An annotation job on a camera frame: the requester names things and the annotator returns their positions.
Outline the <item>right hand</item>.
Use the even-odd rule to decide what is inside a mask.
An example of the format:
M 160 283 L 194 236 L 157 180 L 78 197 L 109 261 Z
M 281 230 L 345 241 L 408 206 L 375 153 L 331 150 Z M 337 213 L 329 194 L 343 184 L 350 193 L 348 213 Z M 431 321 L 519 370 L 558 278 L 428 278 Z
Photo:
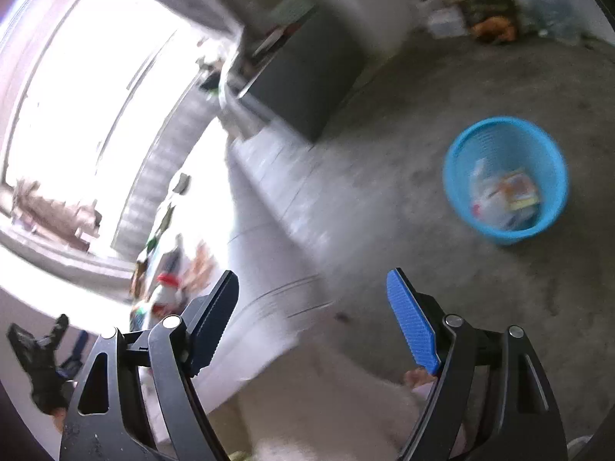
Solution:
M 414 395 L 421 398 L 422 401 L 426 401 L 429 398 L 429 394 L 436 383 L 437 378 L 431 375 L 422 366 L 416 367 L 414 370 L 408 370 L 404 374 L 404 385 L 406 385 Z

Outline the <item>left hand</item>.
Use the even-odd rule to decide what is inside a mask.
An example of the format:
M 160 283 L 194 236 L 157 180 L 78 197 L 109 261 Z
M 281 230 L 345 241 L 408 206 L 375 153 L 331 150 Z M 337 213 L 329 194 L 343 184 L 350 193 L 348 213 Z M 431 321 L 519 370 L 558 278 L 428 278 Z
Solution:
M 55 408 L 51 412 L 51 417 L 56 430 L 63 433 L 63 427 L 65 426 L 65 420 L 67 417 L 67 409 L 65 407 Z

